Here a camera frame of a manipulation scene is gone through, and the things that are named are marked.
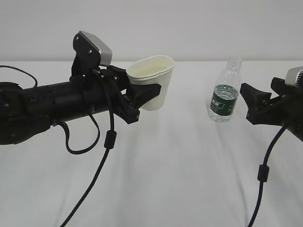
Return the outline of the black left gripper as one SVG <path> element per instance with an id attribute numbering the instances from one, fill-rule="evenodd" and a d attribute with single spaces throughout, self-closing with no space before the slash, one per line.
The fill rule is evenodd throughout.
<path id="1" fill-rule="evenodd" d="M 116 66 L 94 69 L 93 74 L 104 92 L 108 109 L 127 124 L 137 122 L 138 109 L 160 94 L 160 84 L 130 84 L 126 70 Z"/>

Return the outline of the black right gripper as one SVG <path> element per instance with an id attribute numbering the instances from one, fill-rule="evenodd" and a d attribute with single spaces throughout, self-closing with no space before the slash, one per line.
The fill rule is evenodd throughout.
<path id="1" fill-rule="evenodd" d="M 270 86 L 276 97 L 247 83 L 241 84 L 240 94 L 248 108 L 246 119 L 253 125 L 274 126 L 290 121 L 289 129 L 302 129 L 303 87 L 288 86 L 277 77 L 271 80 Z"/>

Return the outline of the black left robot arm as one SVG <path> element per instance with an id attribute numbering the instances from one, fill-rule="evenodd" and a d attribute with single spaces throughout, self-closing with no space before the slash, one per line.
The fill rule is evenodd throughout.
<path id="1" fill-rule="evenodd" d="M 111 111 L 127 124 L 140 117 L 140 108 L 156 98 L 161 85 L 136 85 L 126 71 L 114 66 L 91 69 L 67 82 L 22 88 L 0 84 L 0 142 L 19 144 L 51 126 Z"/>

